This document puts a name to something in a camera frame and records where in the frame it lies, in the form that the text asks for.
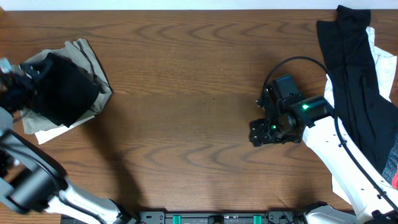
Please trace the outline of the black logo t-shirt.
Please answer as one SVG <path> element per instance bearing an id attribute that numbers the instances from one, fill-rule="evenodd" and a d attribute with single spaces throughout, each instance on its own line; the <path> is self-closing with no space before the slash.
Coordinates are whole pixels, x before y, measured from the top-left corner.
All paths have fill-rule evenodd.
<path id="1" fill-rule="evenodd" d="M 53 53 L 27 65 L 32 77 L 32 110 L 56 125 L 75 123 L 97 99 L 100 88 L 74 64 Z"/>

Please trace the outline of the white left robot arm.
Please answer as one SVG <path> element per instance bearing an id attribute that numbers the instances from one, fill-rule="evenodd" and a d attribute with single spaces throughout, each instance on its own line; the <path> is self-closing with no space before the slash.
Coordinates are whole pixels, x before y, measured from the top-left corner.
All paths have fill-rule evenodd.
<path id="1" fill-rule="evenodd" d="M 59 213 L 83 223 L 139 223 L 140 216 L 77 187 L 52 157 L 13 130 L 13 112 L 28 108 L 70 126 L 100 88 L 73 63 L 49 54 L 14 69 L 1 59 L 1 203 L 17 213 Z"/>

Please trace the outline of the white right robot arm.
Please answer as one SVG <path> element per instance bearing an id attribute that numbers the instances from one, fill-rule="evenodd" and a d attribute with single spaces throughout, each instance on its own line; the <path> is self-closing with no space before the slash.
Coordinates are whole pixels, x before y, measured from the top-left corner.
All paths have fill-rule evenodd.
<path id="1" fill-rule="evenodd" d="M 354 213 L 317 203 L 299 215 L 302 223 L 397 223 L 397 191 L 350 139 L 322 96 L 266 101 L 266 116 L 251 121 L 249 139 L 265 144 L 304 142 L 326 165 Z"/>

